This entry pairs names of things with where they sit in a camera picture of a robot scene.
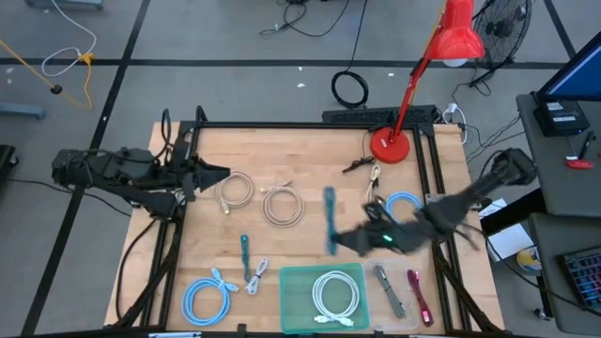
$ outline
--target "black fan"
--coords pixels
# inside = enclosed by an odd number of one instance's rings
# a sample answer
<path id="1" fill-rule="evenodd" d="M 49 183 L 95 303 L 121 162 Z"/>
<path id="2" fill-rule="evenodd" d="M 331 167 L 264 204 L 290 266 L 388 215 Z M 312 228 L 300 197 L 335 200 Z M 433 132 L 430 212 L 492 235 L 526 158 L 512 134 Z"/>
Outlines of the black fan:
<path id="1" fill-rule="evenodd" d="M 531 15 L 532 0 L 486 0 L 473 17 L 473 28 L 485 45 L 485 55 L 476 62 L 478 67 L 489 71 L 470 86 L 513 62 L 530 26 Z"/>

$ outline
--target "red lamp base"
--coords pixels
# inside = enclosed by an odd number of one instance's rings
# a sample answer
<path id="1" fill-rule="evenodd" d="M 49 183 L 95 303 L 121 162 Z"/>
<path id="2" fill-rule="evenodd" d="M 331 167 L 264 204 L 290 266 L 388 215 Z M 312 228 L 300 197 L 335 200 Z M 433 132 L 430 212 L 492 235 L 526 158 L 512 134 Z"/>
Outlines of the red lamp base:
<path id="1" fill-rule="evenodd" d="M 378 161 L 399 163 L 409 154 L 409 139 L 401 132 L 393 143 L 390 142 L 393 129 L 382 128 L 376 131 L 369 143 L 369 149 Z"/>

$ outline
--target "transparent green tray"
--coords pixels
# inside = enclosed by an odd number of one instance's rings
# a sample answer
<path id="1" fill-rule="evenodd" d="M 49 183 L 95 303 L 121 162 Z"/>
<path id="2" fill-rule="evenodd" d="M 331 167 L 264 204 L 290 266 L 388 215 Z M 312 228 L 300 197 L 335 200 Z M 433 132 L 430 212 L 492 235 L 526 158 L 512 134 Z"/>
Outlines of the transparent green tray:
<path id="1" fill-rule="evenodd" d="M 355 280 L 359 287 L 359 306 L 350 319 L 352 327 L 338 322 L 319 324 L 314 317 L 320 315 L 313 304 L 313 283 L 322 274 L 340 270 Z M 342 281 L 331 280 L 323 290 L 323 303 L 335 314 L 343 312 L 350 304 L 350 288 Z M 365 293 L 363 267 L 359 263 L 280 269 L 280 318 L 283 333 L 313 333 L 333 330 L 365 330 L 369 327 L 369 311 Z"/>

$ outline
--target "wooden tabletop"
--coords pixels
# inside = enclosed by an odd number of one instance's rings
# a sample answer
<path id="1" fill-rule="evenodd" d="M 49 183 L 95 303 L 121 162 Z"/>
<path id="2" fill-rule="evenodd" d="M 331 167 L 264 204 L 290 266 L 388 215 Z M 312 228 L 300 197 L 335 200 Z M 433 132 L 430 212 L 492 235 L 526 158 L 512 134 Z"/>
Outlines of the wooden tabletop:
<path id="1" fill-rule="evenodd" d="M 458 192 L 470 184 L 459 129 L 455 126 L 435 126 L 439 159 L 447 193 Z M 407 131 L 412 142 L 413 137 Z M 367 258 L 359 258 L 354 252 L 340 247 L 338 255 L 325 252 L 325 217 L 322 194 L 325 186 L 336 189 L 336 228 L 350 229 L 366 219 L 362 210 L 364 193 L 369 181 L 370 166 L 365 165 L 347 174 L 341 171 L 362 155 L 364 131 L 355 130 L 277 130 L 277 129 L 204 129 L 200 133 L 198 153 L 208 163 L 241 171 L 252 178 L 256 192 L 251 203 L 243 208 L 232 209 L 224 215 L 210 191 L 198 193 L 196 202 L 188 205 L 183 238 L 177 263 L 169 330 L 236 330 L 238 323 L 247 324 L 248 331 L 281 331 L 279 272 L 282 267 L 327 265 L 359 262 L 373 258 L 397 258 L 404 260 L 421 274 L 424 297 L 434 317 L 430 328 L 422 323 L 404 333 L 444 333 L 439 306 L 439 293 L 434 273 L 432 252 L 429 246 L 412 255 L 397 255 L 385 250 L 372 252 Z M 427 139 L 423 136 L 424 149 Z M 364 138 L 365 151 L 369 153 L 369 137 Z M 162 148 L 160 125 L 154 126 L 150 150 Z M 431 160 L 425 151 L 430 187 L 436 187 Z M 380 164 L 382 174 L 375 193 L 388 196 L 393 192 L 411 192 L 422 199 L 423 193 L 415 146 L 411 144 L 407 158 L 398 164 Z M 281 229 L 267 223 L 261 213 L 260 188 L 269 188 L 292 179 L 292 187 L 299 192 L 305 203 L 305 212 L 295 226 Z M 232 180 L 224 186 L 226 197 L 239 197 L 244 185 Z M 272 208 L 278 215 L 287 215 L 295 209 L 292 197 L 278 194 Z M 397 203 L 393 213 L 399 219 L 412 217 L 413 208 L 408 203 Z M 144 210 L 136 209 L 131 216 L 130 228 L 124 243 L 124 251 L 132 240 L 146 227 L 150 219 Z M 480 226 L 475 212 L 468 222 Z M 148 232 L 133 248 L 123 274 L 121 296 L 122 311 L 135 301 L 148 280 L 158 226 Z M 258 293 L 254 296 L 244 291 L 243 266 L 240 260 L 240 235 L 250 239 L 251 267 L 267 256 L 270 267 L 262 276 Z M 482 238 L 474 239 L 481 248 L 474 251 L 462 238 L 457 238 L 457 250 L 464 285 L 488 317 L 503 327 L 501 309 L 490 270 L 489 260 Z M 189 324 L 181 314 L 181 298 L 190 283 L 198 278 L 210 277 L 210 269 L 217 267 L 223 278 L 236 284 L 240 291 L 232 294 L 231 309 L 225 319 L 214 326 L 197 328 Z M 455 327 L 459 327 L 455 293 L 448 285 Z M 162 286 L 156 292 L 162 297 Z M 199 292 L 195 298 L 196 316 L 211 317 L 221 306 L 222 298 L 215 289 Z M 105 322 L 116 321 L 115 290 L 111 297 Z"/>

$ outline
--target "computer monitor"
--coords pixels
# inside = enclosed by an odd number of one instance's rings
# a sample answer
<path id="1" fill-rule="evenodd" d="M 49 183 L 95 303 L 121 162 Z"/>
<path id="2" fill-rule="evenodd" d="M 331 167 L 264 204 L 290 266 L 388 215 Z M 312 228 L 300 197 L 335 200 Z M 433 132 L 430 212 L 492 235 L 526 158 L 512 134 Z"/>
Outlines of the computer monitor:
<path id="1" fill-rule="evenodd" d="M 601 32 L 537 93 L 544 101 L 601 101 Z"/>

